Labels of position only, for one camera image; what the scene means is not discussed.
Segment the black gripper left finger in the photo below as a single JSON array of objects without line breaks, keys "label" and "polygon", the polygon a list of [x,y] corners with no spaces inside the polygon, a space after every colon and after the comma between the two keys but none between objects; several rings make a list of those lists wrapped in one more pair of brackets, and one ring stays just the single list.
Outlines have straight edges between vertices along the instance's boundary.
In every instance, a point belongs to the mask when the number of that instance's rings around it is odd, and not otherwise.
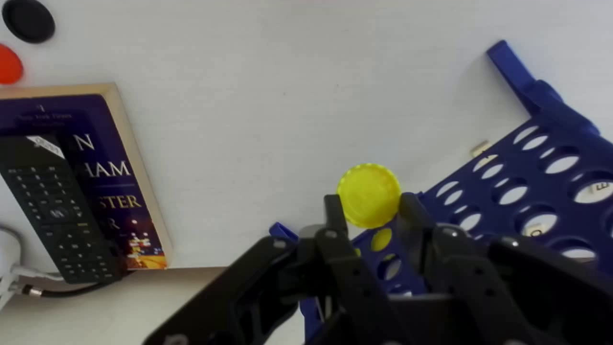
[{"label": "black gripper left finger", "polygon": [[267,237],[157,327],[144,345],[265,345],[309,298],[332,304],[309,345],[410,345],[399,313],[353,250],[337,196],[311,239]]}]

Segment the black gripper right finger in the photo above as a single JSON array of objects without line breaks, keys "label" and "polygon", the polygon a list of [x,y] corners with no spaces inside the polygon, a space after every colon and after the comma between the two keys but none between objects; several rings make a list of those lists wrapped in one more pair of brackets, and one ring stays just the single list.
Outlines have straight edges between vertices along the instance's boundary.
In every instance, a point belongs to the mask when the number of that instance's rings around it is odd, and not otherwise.
[{"label": "black gripper right finger", "polygon": [[475,242],[412,194],[397,229],[426,285],[397,304],[422,345],[613,345],[613,288],[596,269],[510,239]]}]

